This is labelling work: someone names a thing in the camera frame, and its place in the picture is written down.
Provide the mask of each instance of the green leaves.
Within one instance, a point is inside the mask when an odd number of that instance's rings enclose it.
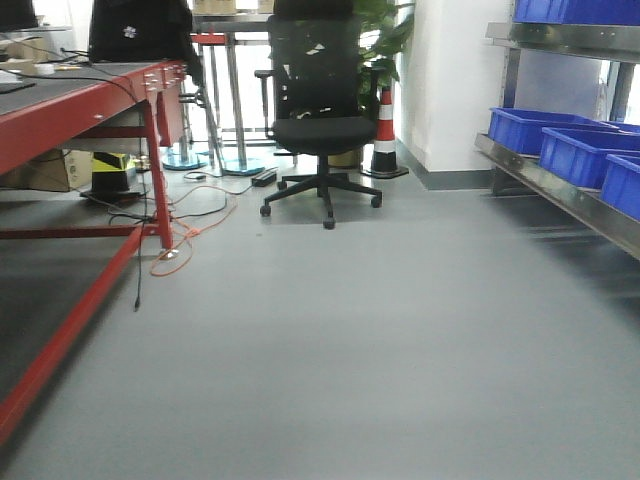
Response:
[[[361,92],[366,91],[370,72],[365,66],[379,71],[380,85],[399,81],[394,56],[402,52],[413,32],[413,3],[396,5],[393,0],[354,0],[354,12],[363,19],[360,63]],[[399,12],[410,9],[404,20],[396,24]]]

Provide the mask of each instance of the red workbench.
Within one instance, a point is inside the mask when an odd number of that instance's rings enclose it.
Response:
[[[18,381],[0,398],[0,447],[100,306],[139,248],[141,239],[159,235],[163,249],[172,247],[160,147],[171,146],[182,134],[178,96],[184,76],[184,65],[177,61],[110,63],[99,65],[99,70],[59,72],[55,79],[39,79],[34,87],[0,95],[0,173],[72,138],[145,138],[156,211],[152,223],[138,226],[0,230],[0,239],[102,236],[125,239],[55,333],[24,367]],[[143,126],[101,126],[105,120],[134,107],[140,109]]]

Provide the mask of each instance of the baseboard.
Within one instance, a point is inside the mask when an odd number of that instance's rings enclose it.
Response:
[[[396,140],[399,163],[409,167],[427,190],[482,190],[491,185],[491,170],[429,172],[399,140]]]

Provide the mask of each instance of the potted plant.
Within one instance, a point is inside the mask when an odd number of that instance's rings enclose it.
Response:
[[[394,0],[354,0],[354,12],[362,17],[360,36],[359,103],[372,120],[378,114],[377,97],[371,98],[371,82],[377,77],[379,87],[399,81],[395,56],[404,51],[413,32],[414,3],[396,5]],[[335,155],[331,166],[355,167],[362,161],[362,149]]]

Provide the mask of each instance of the metal shelf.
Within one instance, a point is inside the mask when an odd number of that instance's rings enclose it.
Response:
[[[485,36],[502,47],[640,63],[640,26],[489,23]]]
[[[570,184],[539,167],[537,158],[519,155],[487,135],[475,141],[495,165],[640,260],[640,222],[598,198],[599,191]]]

